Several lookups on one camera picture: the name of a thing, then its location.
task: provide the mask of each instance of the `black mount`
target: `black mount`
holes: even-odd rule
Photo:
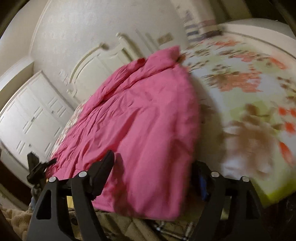
[[[77,240],[70,223],[67,196],[73,197],[83,240],[107,241],[91,201],[102,193],[114,161],[114,153],[108,151],[101,161],[74,178],[58,180],[51,177],[34,209],[27,241]],[[192,184],[207,204],[189,241],[271,240],[261,222],[261,202],[247,177],[227,179],[218,172],[211,172],[205,163],[197,161],[192,166]],[[226,196],[231,196],[229,217],[226,228],[218,232]],[[3,218],[0,212],[0,222],[4,222]],[[3,226],[6,227],[4,236],[20,241],[7,222]]]

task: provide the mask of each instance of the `white cabinet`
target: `white cabinet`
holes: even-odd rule
[[[45,162],[73,112],[44,74],[38,72],[0,112],[0,139],[26,168],[30,152]]]

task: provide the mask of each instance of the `wrinkled fabric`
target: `wrinkled fabric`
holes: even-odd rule
[[[6,221],[12,226],[15,233],[23,241],[26,241],[30,220],[33,215],[32,210],[20,211],[7,209],[0,205],[0,212],[3,213]],[[180,241],[191,236],[198,222],[200,212],[197,212],[197,216],[193,221],[177,220],[174,222],[124,217],[116,213],[102,211],[96,211],[96,216],[108,240]],[[73,209],[69,209],[69,218],[74,237],[78,240],[83,240]]]
[[[47,177],[74,177],[108,150],[116,161],[97,209],[175,219],[189,183],[198,136],[198,104],[179,47],[115,71],[85,103],[52,158]]]

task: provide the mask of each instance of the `wall molding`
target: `wall molding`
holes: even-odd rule
[[[36,35],[37,35],[37,32],[38,32],[38,29],[40,27],[40,24],[41,24],[41,22],[42,22],[42,20],[43,20],[43,18],[45,16],[48,8],[49,8],[51,2],[52,2],[52,0],[48,0],[48,2],[46,3],[46,5],[45,5],[45,7],[44,7],[39,19],[38,19],[38,22],[36,24],[36,27],[34,29],[34,32],[33,32],[32,38],[31,38],[31,43],[30,43],[30,48],[29,48],[29,55],[31,55],[32,48],[33,48],[33,45],[34,45],[34,41],[35,41],[35,38],[36,38]]]
[[[20,71],[34,63],[34,60],[30,56],[25,56],[11,66],[1,77],[0,77],[0,90],[4,88],[5,85]]]

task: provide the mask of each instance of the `floral pattern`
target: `floral pattern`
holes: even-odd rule
[[[230,91],[233,88],[241,88],[243,92],[257,92],[260,84],[262,72],[257,71],[252,65],[249,66],[250,72],[241,73],[239,71],[231,72],[229,67],[216,65],[216,68],[212,69],[214,74],[203,76],[209,86],[217,87],[220,91]]]
[[[296,77],[293,60],[275,47],[264,49],[272,50],[216,36],[185,50],[183,66],[202,99],[197,159],[224,176],[253,178],[277,202],[296,168]],[[296,179],[291,187],[296,191]]]
[[[70,130],[70,128],[76,124],[76,122],[78,121],[79,115],[83,110],[83,106],[86,103],[86,100],[83,101],[74,111],[74,114],[72,115],[71,119],[67,122],[65,128],[63,129],[61,135],[59,136],[59,138],[56,140],[54,147],[52,149],[52,154],[51,156],[53,156],[53,154],[58,150],[59,146],[61,145],[62,141],[65,139],[68,131]]]

